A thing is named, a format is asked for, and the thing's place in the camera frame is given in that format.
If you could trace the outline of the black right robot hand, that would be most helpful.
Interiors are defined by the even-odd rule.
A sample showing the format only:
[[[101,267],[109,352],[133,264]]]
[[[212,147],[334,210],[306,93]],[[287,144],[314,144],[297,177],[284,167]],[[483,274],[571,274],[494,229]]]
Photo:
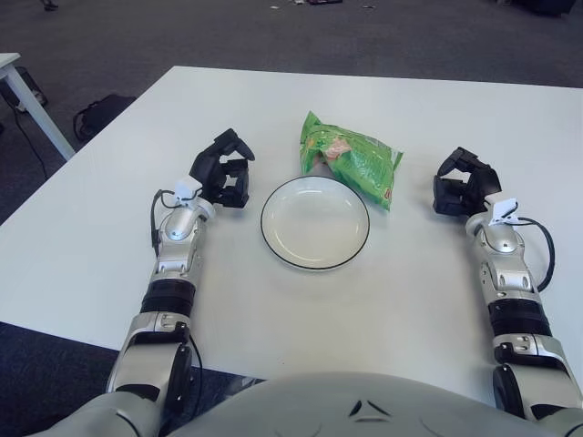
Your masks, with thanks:
[[[467,173],[466,182],[447,178],[454,169]],[[437,214],[471,217],[486,211],[486,196],[501,192],[496,171],[474,153],[458,147],[439,167],[433,181],[433,208]]]

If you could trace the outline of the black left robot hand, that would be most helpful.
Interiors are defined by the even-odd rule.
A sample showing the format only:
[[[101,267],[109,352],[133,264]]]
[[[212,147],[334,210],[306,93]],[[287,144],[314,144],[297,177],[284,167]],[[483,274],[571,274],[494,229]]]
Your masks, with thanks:
[[[200,152],[189,175],[201,184],[199,196],[225,208],[244,208],[248,199],[249,162],[255,156],[229,128]]]

